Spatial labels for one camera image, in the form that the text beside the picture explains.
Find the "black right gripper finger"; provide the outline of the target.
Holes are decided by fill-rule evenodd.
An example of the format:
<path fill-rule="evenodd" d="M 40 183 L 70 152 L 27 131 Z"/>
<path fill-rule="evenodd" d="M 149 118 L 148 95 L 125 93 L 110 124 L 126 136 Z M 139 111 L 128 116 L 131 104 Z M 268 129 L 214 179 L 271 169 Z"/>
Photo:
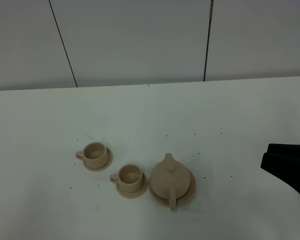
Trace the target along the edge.
<path fill-rule="evenodd" d="M 260 167 L 300 194 L 300 157 L 265 153 Z"/>
<path fill-rule="evenodd" d="M 267 148 L 267 153 L 283 156 L 300 157 L 300 145 L 270 143 Z"/>

